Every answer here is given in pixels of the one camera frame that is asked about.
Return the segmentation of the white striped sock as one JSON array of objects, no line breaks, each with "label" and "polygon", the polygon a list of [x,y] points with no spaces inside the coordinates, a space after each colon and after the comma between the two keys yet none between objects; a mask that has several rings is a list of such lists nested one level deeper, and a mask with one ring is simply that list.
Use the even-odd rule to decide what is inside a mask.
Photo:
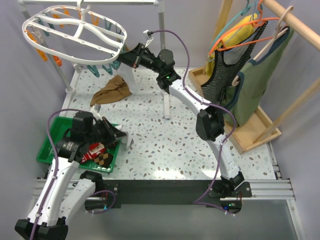
[{"label": "white striped sock", "polygon": [[121,142],[125,144],[126,149],[129,149],[130,146],[134,143],[134,140],[130,135],[129,131],[122,124],[117,125],[116,128],[126,134],[126,136],[121,140]]},{"label": "white striped sock", "polygon": [[119,68],[117,69],[117,75],[121,76],[125,83],[127,84],[129,91],[132,94],[136,94],[139,91],[138,85],[135,81],[134,74],[132,68],[130,66],[121,63]]}]

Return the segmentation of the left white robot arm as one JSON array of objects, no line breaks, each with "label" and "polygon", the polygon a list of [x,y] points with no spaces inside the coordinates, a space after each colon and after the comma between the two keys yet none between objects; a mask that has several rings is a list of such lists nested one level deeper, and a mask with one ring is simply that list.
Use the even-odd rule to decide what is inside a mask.
[{"label": "left white robot arm", "polygon": [[25,240],[64,240],[68,224],[89,197],[106,195],[116,200],[113,191],[106,190],[100,173],[85,171],[69,195],[66,191],[90,145],[101,143],[105,148],[128,138],[121,125],[112,125],[97,111],[76,111],[71,127],[52,146],[54,159],[44,187],[27,218],[19,219],[15,231]]}]

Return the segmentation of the red christmas sock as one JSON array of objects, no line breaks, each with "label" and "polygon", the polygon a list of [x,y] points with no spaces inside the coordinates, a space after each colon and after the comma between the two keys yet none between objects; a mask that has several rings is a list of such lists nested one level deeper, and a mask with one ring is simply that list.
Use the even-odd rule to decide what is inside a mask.
[{"label": "red christmas sock", "polygon": [[106,148],[102,143],[98,142],[98,143],[91,144],[89,146],[88,152],[84,154],[80,163],[83,164],[89,160],[95,159],[100,154],[103,154],[105,151],[106,151]]}]

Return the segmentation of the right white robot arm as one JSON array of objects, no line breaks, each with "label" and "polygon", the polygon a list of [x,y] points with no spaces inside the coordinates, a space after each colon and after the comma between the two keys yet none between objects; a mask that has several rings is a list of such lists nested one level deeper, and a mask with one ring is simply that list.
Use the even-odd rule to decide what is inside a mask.
[{"label": "right white robot arm", "polygon": [[138,44],[133,50],[119,54],[117,60],[131,68],[143,66],[158,74],[158,86],[180,100],[196,116],[195,130],[197,135],[210,146],[220,169],[217,183],[211,183],[209,189],[215,190],[223,197],[235,196],[241,190],[244,176],[232,160],[229,153],[223,152],[224,138],[224,109],[214,106],[188,88],[174,69],[173,52],[162,49],[154,55],[143,44]]}]

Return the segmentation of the brown argyle sock front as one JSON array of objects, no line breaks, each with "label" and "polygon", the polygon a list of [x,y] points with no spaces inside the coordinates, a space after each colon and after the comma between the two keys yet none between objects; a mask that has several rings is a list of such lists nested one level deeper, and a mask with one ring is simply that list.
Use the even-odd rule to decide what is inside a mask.
[{"label": "brown argyle sock front", "polygon": [[100,167],[108,169],[113,159],[114,156],[107,152],[96,157],[93,162]]}]

